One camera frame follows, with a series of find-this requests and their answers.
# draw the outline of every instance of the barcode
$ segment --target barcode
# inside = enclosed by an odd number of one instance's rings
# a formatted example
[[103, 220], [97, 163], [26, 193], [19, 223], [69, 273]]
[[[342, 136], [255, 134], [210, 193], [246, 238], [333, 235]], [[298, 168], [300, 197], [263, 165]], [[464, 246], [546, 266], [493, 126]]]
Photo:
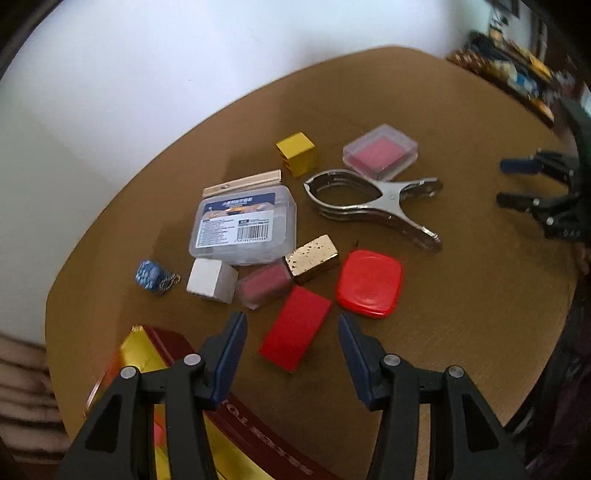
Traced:
[[269, 224], [251, 225], [238, 227], [238, 236], [236, 242], [246, 242], [248, 240], [266, 240], [269, 234]]

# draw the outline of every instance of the white wall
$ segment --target white wall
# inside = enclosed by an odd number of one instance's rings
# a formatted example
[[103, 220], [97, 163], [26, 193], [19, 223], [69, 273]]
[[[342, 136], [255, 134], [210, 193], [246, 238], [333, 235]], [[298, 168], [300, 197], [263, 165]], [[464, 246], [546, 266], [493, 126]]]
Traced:
[[484, 0], [64, 0], [0, 82], [0, 330], [44, 341], [47, 292], [95, 217], [220, 108], [353, 51], [444, 56], [490, 11]]

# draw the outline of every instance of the label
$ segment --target label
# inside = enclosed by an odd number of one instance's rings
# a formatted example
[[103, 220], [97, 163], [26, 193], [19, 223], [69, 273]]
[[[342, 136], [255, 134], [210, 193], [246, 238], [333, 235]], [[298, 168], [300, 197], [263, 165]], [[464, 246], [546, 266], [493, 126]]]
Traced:
[[208, 203], [196, 247], [268, 242], [273, 234], [274, 209], [274, 193]]

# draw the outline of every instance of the yellow cube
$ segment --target yellow cube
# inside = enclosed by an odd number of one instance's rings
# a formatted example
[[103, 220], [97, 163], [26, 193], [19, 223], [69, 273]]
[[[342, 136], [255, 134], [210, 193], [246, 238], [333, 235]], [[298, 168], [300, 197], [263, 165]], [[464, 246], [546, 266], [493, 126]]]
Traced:
[[314, 144], [302, 132], [277, 142], [283, 164], [297, 178], [318, 166]]

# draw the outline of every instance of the blue gripper pad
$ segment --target blue gripper pad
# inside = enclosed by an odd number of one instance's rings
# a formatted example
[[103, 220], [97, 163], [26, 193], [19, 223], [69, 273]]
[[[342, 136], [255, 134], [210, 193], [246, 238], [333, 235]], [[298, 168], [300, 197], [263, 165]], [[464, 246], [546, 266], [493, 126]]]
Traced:
[[377, 339], [364, 335], [354, 317], [348, 314], [339, 317], [339, 342], [357, 398], [370, 411], [382, 410], [392, 390], [379, 364], [386, 354], [384, 348]]
[[506, 158], [499, 163], [503, 173], [522, 173], [535, 175], [542, 171], [542, 165], [537, 160], [514, 160]]
[[198, 395], [215, 410], [230, 392], [238, 361], [246, 342], [246, 315], [233, 313], [221, 334], [209, 337], [199, 354], [205, 360], [203, 385]]

